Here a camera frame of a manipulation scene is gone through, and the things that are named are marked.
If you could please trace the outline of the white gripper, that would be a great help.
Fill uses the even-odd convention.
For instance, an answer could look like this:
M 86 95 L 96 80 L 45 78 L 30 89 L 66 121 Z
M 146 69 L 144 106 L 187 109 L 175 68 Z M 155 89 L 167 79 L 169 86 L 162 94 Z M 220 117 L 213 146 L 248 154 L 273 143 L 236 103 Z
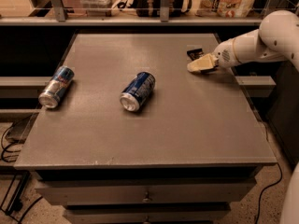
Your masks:
M 234 42 L 234 38 L 221 42 L 214 49 L 214 55 L 208 53 L 188 63 L 187 70 L 191 73 L 202 73 L 215 68 L 217 65 L 225 68 L 240 65 L 240 62 L 235 56 Z

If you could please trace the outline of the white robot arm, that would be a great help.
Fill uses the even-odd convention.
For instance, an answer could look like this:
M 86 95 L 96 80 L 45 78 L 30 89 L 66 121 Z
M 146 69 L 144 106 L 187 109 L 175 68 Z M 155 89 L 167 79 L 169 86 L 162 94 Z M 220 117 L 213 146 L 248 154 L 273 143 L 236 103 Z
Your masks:
M 244 63 L 289 61 L 299 71 L 299 18 L 288 10 L 274 11 L 259 28 L 221 42 L 212 52 L 187 64 L 190 73 L 210 72 Z M 299 222 L 299 164 L 296 164 L 283 201 L 279 224 Z

